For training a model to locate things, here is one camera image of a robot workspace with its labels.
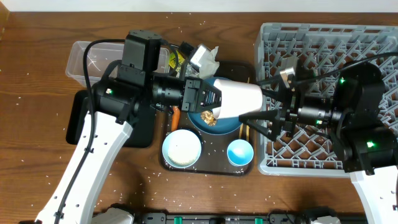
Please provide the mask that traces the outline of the brown food scrap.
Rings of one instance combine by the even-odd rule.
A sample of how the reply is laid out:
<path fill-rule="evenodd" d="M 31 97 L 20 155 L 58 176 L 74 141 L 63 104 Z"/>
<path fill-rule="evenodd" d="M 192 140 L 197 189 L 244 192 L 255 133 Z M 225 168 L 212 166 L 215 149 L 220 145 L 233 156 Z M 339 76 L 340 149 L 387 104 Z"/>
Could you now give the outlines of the brown food scrap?
<path fill-rule="evenodd" d="M 215 126 L 217 124 L 217 119 L 214 117 L 212 111 L 203 111 L 200 113 L 200 118 L 208 125 Z"/>

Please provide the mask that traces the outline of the pink cup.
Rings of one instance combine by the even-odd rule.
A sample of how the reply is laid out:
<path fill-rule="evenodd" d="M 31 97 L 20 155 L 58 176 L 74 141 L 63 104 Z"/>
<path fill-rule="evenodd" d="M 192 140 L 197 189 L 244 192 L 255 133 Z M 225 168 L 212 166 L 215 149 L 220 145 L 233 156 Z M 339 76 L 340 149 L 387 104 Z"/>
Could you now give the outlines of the pink cup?
<path fill-rule="evenodd" d="M 262 108 L 263 94 L 258 85 L 216 79 L 213 86 L 221 91 L 221 106 L 212 109 L 216 119 L 235 118 Z"/>

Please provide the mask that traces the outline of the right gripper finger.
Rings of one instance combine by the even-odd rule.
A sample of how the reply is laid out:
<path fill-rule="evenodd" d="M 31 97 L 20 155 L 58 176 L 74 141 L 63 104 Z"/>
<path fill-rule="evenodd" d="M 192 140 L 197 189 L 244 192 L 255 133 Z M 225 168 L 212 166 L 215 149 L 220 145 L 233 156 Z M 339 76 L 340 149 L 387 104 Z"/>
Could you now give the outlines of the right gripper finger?
<path fill-rule="evenodd" d="M 280 86 L 278 81 L 257 82 L 261 87 L 262 94 L 276 101 L 284 101 L 284 88 Z"/>
<path fill-rule="evenodd" d="M 275 141 L 280 135 L 280 111 L 256 111 L 239 115 L 239 121 L 258 133 L 265 136 L 270 141 Z"/>

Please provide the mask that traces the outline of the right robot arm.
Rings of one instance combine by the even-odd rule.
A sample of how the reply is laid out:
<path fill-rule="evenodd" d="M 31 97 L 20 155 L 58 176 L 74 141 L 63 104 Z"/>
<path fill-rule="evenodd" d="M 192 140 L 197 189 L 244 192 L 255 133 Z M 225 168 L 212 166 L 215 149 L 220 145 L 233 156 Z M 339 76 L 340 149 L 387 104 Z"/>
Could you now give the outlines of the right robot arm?
<path fill-rule="evenodd" d="M 250 112 L 239 117 L 267 139 L 281 132 L 292 136 L 296 125 L 310 125 L 314 133 L 332 142 L 333 152 L 349 174 L 369 223 L 397 221 L 397 138 L 378 118 L 384 94 L 380 69 L 372 58 L 337 69 L 331 98 L 307 94 L 318 80 L 297 57 L 283 59 L 279 73 L 269 79 L 277 91 L 262 94 L 282 103 L 280 109 Z"/>

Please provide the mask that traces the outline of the blue cup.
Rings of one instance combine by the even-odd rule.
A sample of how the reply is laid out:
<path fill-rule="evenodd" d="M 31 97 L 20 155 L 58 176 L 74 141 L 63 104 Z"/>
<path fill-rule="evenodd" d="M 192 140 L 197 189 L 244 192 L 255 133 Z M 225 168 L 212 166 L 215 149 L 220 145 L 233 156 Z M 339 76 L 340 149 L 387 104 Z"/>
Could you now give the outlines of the blue cup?
<path fill-rule="evenodd" d="M 254 158 L 254 149 L 249 142 L 237 139 L 228 145 L 226 154 L 231 165 L 236 167 L 246 166 Z"/>

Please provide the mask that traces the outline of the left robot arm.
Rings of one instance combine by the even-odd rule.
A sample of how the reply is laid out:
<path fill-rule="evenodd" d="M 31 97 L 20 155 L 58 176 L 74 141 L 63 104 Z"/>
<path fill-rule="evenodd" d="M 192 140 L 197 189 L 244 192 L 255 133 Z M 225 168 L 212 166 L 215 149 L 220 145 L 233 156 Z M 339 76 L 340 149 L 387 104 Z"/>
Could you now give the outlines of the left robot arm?
<path fill-rule="evenodd" d="M 75 152 L 36 223 L 91 223 L 106 176 L 142 107 L 177 106 L 199 113 L 221 106 L 221 91 L 206 81 L 175 78 L 175 70 L 156 71 L 160 48 L 168 43 L 160 35 L 131 30 L 122 43 L 122 58 L 111 62 L 94 85 L 88 75 L 88 53 L 97 41 L 83 53 L 88 112 Z"/>

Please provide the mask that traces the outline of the light blue rice bowl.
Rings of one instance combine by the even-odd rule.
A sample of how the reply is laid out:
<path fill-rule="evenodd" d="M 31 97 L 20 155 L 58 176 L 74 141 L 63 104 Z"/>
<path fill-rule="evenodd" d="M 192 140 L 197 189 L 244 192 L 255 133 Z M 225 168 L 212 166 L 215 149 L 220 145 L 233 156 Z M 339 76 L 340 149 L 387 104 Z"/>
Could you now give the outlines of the light blue rice bowl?
<path fill-rule="evenodd" d="M 187 129 L 173 131 L 162 143 L 162 155 L 171 167 L 177 169 L 190 167 L 201 155 L 201 141 L 194 132 Z"/>

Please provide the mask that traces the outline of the dark blue plate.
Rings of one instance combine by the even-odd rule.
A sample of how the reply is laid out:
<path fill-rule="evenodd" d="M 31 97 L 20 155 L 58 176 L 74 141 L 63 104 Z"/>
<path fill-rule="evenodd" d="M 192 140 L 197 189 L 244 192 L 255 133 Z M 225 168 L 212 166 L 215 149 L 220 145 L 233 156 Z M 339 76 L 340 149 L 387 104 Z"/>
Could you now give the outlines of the dark blue plate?
<path fill-rule="evenodd" d="M 188 113 L 192 124 L 200 131 L 212 135 L 224 135 L 232 133 L 241 126 L 238 117 L 219 119 L 214 126 L 209 126 L 201 119 L 200 113 Z"/>

